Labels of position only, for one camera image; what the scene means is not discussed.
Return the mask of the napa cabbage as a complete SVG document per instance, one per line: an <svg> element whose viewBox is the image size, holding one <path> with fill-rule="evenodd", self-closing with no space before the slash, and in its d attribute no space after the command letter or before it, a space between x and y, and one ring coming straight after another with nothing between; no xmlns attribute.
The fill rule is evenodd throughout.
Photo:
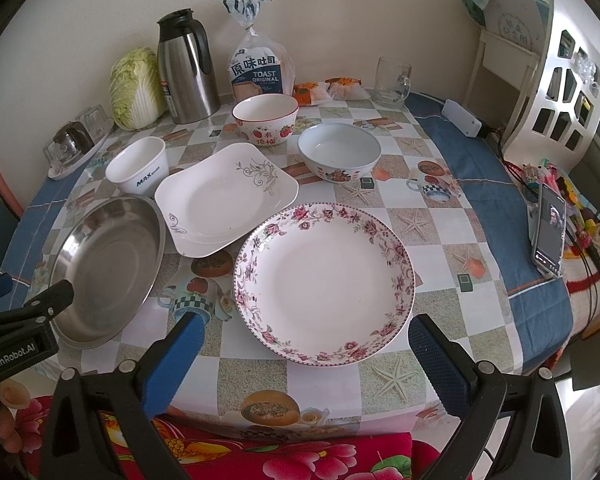
<svg viewBox="0 0 600 480"><path fill-rule="evenodd" d="M114 122L125 131L145 129L166 111L157 55L151 48L133 49L114 63L109 99Z"/></svg>

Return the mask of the tray with glass cups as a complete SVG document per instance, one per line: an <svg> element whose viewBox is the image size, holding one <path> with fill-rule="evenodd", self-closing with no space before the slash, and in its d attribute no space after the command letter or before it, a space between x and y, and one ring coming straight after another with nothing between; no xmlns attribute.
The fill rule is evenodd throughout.
<svg viewBox="0 0 600 480"><path fill-rule="evenodd" d="M114 130L114 121L101 105L87 107L72 122L63 125L44 145L47 177L68 177L100 149Z"/></svg>

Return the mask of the floral round plate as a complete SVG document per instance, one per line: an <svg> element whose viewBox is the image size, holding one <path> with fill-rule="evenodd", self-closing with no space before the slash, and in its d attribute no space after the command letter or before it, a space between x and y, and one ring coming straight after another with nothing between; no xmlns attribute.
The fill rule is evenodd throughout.
<svg viewBox="0 0 600 480"><path fill-rule="evenodd" d="M400 238L353 206L286 208L242 244L234 300L261 344L301 365L358 364L407 324L415 271Z"/></svg>

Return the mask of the stainless steel round plate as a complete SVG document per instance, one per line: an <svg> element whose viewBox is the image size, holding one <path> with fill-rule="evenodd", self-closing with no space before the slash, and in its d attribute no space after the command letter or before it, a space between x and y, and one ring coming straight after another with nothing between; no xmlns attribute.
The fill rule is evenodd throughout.
<svg viewBox="0 0 600 480"><path fill-rule="evenodd" d="M54 318L59 339L93 349L122 332L154 287L165 244L162 215L148 198L110 198L86 214L50 271L50 284L66 280L74 292Z"/></svg>

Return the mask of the toast bread bag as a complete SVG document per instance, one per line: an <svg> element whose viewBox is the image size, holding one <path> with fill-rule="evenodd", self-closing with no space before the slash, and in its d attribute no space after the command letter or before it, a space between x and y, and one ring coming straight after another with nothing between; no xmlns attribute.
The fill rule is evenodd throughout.
<svg viewBox="0 0 600 480"><path fill-rule="evenodd" d="M272 0L223 0L224 9L245 31L227 62L236 102L260 94L294 91L296 70L287 49L254 29L261 6Z"/></svg>

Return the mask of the strawberry pattern bowl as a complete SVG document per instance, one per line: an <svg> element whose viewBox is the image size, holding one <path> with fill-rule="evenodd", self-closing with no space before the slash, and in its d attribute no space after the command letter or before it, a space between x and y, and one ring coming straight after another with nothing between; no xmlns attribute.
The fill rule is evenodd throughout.
<svg viewBox="0 0 600 480"><path fill-rule="evenodd" d="M299 104L293 96L269 93L237 103L232 115L242 136L260 148L269 148L291 137L298 111Z"/></svg>

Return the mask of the orange snack packet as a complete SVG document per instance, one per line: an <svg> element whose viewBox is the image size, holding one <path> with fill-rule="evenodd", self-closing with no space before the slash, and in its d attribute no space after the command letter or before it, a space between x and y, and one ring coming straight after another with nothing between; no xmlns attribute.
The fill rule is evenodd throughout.
<svg viewBox="0 0 600 480"><path fill-rule="evenodd" d="M325 80L327 92L335 101L368 100L370 95L356 78L337 77Z"/></svg>
<svg viewBox="0 0 600 480"><path fill-rule="evenodd" d="M326 81L310 81L294 85L294 98L301 107L332 102Z"/></svg>

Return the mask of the smartphone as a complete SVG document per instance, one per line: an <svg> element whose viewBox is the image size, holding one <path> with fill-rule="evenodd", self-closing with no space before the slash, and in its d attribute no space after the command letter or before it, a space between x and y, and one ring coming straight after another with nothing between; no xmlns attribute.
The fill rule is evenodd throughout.
<svg viewBox="0 0 600 480"><path fill-rule="evenodd" d="M531 220L531 259L544 275L560 278L566 234L566 203L545 183L539 187L538 203Z"/></svg>

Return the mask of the checkered tablecloth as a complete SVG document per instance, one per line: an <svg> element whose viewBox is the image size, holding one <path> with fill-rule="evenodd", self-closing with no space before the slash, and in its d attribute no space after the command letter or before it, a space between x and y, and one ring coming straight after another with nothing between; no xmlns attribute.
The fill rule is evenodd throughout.
<svg viewBox="0 0 600 480"><path fill-rule="evenodd" d="M298 206L343 204L388 226L414 270L413 314L425 313L476 360L504 373L528 372L568 338L573 315L565 283L543 278L531 260L527 208L490 148L469 139L441 113L438 101L413 94L402 110L370 101L305 108L298 130L328 122L353 124L376 136L379 167L388 179L371 188L332 184L300 170ZM257 285L289 302L269 334L304 328L335 341L361 317L358 300L378 306L388 294L380 259L367 236L333 223L304 220L251 259ZM411 352L407 328L390 344L347 366L309 366L268 350L233 304L230 275L216 278L210 264L166 246L143 307L100 346L62 344L38 371L106 372L140 356L173 326L185 299L212 298L218 315L174 406L221 434L278 440L340 434L397 432L434 425L441 404Z"/></svg>

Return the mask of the white MAX cup bowl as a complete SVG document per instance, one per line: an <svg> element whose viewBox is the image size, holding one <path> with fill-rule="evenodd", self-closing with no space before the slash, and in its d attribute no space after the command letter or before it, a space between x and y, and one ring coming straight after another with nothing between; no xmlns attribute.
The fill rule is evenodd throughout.
<svg viewBox="0 0 600 480"><path fill-rule="evenodd" d="M125 148L108 164L105 176L123 194L152 197L159 184L169 175L166 142L156 136Z"/></svg>

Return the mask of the clear glass mug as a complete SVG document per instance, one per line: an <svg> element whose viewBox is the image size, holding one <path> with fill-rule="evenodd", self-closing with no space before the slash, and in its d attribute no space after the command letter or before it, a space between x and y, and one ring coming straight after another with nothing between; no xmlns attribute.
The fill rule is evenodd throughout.
<svg viewBox="0 0 600 480"><path fill-rule="evenodd" d="M378 58L372 92L373 100L385 107L404 107L411 93L411 74L411 64L390 56Z"/></svg>

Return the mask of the white power adapter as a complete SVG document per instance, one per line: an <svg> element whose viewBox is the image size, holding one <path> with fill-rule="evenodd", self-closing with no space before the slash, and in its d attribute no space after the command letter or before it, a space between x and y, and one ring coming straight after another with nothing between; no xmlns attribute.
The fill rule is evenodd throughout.
<svg viewBox="0 0 600 480"><path fill-rule="evenodd" d="M444 102L441 113L468 138L476 138L482 128L482 122L477 117L453 100Z"/></svg>

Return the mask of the white square plate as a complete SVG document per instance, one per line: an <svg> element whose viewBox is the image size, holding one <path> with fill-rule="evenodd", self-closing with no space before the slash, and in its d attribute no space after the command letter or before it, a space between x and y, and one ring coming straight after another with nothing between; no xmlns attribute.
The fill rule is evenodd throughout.
<svg viewBox="0 0 600 480"><path fill-rule="evenodd" d="M164 179L155 201L176 251L204 258L291 205L299 183L254 145L233 143Z"/></svg>

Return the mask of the stainless steel thermos jug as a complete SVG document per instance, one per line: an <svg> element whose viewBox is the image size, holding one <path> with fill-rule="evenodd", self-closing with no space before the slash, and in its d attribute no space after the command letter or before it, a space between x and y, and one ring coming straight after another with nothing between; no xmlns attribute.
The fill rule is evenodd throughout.
<svg viewBox="0 0 600 480"><path fill-rule="evenodd" d="M209 41L192 9L166 14L158 21L160 84L176 124L212 116L221 106Z"/></svg>

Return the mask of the pale blue bowl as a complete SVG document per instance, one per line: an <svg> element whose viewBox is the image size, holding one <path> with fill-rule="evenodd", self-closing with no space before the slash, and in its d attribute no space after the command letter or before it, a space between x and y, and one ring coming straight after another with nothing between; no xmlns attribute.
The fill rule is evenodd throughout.
<svg viewBox="0 0 600 480"><path fill-rule="evenodd" d="M380 143L371 133L341 122L304 130L298 151L312 174L336 184L368 177L381 156Z"/></svg>

